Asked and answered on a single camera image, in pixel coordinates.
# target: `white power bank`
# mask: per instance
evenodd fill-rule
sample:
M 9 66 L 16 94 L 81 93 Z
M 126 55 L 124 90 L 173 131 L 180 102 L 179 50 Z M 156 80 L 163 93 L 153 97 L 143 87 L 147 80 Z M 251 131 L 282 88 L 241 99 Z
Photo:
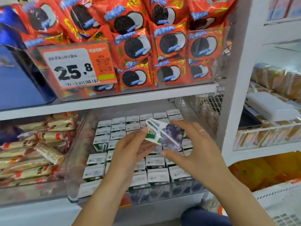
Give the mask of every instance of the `white power bank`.
M 271 122 L 289 121 L 300 116 L 291 105 L 266 92 L 248 93 L 246 103 Z

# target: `blue jeans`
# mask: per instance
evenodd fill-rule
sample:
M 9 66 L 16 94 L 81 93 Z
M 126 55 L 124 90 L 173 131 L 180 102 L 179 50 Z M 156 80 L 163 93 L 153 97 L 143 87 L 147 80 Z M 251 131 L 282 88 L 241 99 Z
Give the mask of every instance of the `blue jeans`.
M 182 226 L 231 226 L 227 216 L 209 212 L 199 206 L 186 209 L 181 215 Z

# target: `person's left hand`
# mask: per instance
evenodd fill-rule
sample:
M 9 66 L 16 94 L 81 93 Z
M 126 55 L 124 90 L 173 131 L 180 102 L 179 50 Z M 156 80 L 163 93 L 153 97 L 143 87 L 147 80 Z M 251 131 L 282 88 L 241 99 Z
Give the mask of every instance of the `person's left hand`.
M 142 143 L 147 133 L 148 128 L 143 127 L 118 141 L 104 181 L 114 180 L 124 192 L 129 188 L 136 163 L 156 148 L 156 144 L 152 142 Z

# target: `price tag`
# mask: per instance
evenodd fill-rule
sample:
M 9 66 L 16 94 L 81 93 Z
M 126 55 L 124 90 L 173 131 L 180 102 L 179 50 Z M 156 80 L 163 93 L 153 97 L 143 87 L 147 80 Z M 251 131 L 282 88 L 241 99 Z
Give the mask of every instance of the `price tag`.
M 117 82 L 107 43 L 41 48 L 40 52 L 64 89 Z

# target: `hand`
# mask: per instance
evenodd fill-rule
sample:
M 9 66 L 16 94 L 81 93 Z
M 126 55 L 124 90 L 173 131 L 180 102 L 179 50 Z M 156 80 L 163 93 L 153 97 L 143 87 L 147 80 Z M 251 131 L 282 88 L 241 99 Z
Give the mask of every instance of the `hand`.
M 221 181 L 232 174 L 220 153 L 216 143 L 198 123 L 185 121 L 171 121 L 186 131 L 193 143 L 193 150 L 187 157 L 171 150 L 165 150 L 160 155 L 176 163 L 193 178 L 202 183 L 209 190 L 220 186 Z
M 142 143 L 147 133 L 148 128 L 143 127 L 140 131 L 132 132 L 118 141 L 104 181 L 115 180 L 116 185 L 124 192 L 129 188 L 136 163 L 156 148 L 156 144 L 152 142 Z

